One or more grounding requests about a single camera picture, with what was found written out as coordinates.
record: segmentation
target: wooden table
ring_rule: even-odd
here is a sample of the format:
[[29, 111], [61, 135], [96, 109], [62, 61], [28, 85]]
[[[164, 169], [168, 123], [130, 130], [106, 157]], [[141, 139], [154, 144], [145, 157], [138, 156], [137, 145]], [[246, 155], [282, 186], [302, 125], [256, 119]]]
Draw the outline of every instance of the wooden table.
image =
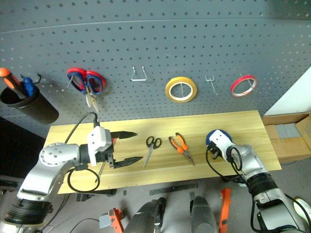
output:
[[[45, 145], [64, 142], [73, 126], [51, 126]], [[281, 169], [258, 111], [110, 121], [101, 122], [101, 126], [111, 132], [131, 131], [138, 134], [135, 137], [116, 141], [114, 152], [116, 161], [132, 156], [144, 156], [144, 158], [130, 166], [117, 169], [109, 168], [106, 164], [98, 190], [217, 176], [209, 168], [205, 159], [206, 135], [214, 129], [227, 131], [237, 144], [252, 145], [269, 170]], [[86, 136], [92, 127], [92, 123], [81, 124], [69, 143], [78, 145], [87, 143]], [[183, 135], [195, 166], [192, 166], [170, 145], [168, 137], [175, 136], [175, 132]], [[162, 146], [152, 152], [146, 167], [143, 168], [148, 152], [145, 141], [151, 135], [160, 137]], [[97, 172], [101, 164], [98, 163], [97, 166], [90, 168]], [[234, 175], [231, 165], [222, 158], [212, 161], [212, 165], [223, 175]], [[80, 190], [89, 190], [95, 186], [95, 176], [88, 171], [75, 172], [71, 180], [73, 186]], [[71, 192], [73, 191], [68, 187], [65, 178], [59, 193]]]

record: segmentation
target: pliers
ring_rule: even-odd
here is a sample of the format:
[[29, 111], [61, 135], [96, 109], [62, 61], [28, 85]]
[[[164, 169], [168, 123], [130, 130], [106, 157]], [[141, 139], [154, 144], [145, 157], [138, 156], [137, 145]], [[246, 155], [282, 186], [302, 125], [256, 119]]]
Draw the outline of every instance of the pliers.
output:
[[182, 147], [179, 147], [172, 137], [169, 137], [170, 144], [180, 153], [183, 154], [185, 159], [187, 159], [192, 165], [194, 165], [193, 159], [188, 151], [188, 146], [185, 143], [184, 138], [180, 133], [175, 133], [177, 138], [181, 141]]

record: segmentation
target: white wall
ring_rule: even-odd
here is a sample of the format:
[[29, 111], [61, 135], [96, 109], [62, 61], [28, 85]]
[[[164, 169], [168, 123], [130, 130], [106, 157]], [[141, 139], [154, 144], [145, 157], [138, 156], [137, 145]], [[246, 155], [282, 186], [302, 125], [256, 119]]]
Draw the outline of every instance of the white wall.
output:
[[266, 112], [266, 115], [301, 113], [311, 111], [311, 67]]

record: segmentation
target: black pen holder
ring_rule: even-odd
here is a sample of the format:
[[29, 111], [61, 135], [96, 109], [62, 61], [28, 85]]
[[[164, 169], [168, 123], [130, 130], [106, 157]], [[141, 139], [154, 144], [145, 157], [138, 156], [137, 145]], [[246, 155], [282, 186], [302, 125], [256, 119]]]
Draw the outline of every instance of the black pen holder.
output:
[[7, 87], [2, 91], [0, 100], [10, 108], [19, 110], [41, 124], [51, 124], [59, 116], [58, 111], [47, 101], [36, 86], [34, 93], [23, 100]]

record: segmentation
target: red tape roll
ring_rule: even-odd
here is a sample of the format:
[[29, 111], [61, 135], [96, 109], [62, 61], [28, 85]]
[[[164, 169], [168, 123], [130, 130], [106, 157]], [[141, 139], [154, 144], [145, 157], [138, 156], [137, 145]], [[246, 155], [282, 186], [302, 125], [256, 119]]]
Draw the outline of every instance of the red tape roll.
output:
[[[239, 85], [240, 83], [247, 81], [247, 80], [253, 80], [253, 84], [250, 86], [250, 88], [242, 93], [235, 93], [234, 89]], [[237, 79], [231, 86], [230, 92], [234, 97], [242, 97], [250, 94], [256, 87], [257, 85], [257, 79], [253, 75], [245, 75]]]

